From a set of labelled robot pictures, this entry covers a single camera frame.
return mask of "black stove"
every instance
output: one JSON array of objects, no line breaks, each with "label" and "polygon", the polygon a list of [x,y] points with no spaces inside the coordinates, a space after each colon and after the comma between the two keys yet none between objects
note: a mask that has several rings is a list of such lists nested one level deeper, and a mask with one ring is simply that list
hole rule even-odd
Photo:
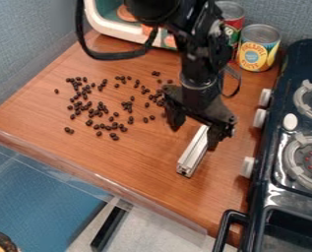
[{"label": "black stove", "polygon": [[265,122],[249,212],[224,213],[214,251],[222,251],[230,226],[239,223],[238,251],[312,252],[312,39],[288,49],[268,107],[259,112]]}]

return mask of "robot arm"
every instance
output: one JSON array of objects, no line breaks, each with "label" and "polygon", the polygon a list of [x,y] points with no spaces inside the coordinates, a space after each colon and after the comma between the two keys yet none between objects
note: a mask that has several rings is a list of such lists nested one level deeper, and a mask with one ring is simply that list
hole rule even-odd
[{"label": "robot arm", "polygon": [[88,55],[99,60],[128,59],[144,55],[152,47],[157,28],[164,27],[175,38],[181,55],[181,87],[163,87],[167,122],[178,130],[186,116],[210,126],[209,150],[232,137],[236,117],[220,99],[223,69],[232,48],[224,32],[221,10],[215,0],[124,0],[129,11],[143,24],[154,27],[145,45],[138,51],[98,53],[90,51],[83,38],[83,0],[78,0],[77,34]]}]

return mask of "red can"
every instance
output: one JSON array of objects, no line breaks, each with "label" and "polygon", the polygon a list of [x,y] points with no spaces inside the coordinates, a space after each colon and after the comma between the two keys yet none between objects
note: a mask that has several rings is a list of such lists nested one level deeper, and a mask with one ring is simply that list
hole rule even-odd
[{"label": "red can", "polygon": [[236,57],[238,42],[244,25],[244,9],[238,3],[218,1],[225,22],[225,33],[229,36],[229,45],[234,49],[232,59]]}]

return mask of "stove burner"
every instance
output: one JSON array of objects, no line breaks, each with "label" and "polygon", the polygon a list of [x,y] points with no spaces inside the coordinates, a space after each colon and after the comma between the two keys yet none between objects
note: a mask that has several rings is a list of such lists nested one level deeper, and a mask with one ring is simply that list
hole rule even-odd
[{"label": "stove burner", "polygon": [[284,169],[301,185],[312,190],[312,137],[295,135],[283,153]]},{"label": "stove burner", "polygon": [[312,119],[312,84],[308,80],[296,91],[293,102],[299,113]]}]

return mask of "metal bar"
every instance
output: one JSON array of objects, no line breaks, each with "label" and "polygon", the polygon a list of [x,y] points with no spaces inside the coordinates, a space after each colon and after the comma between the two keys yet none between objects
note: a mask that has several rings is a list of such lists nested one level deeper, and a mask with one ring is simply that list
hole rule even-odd
[{"label": "metal bar", "polygon": [[200,127],[197,134],[195,134],[193,140],[179,159],[178,164],[176,165],[177,173],[188,178],[193,175],[207,151],[207,132],[209,129],[210,127],[206,125]]}]

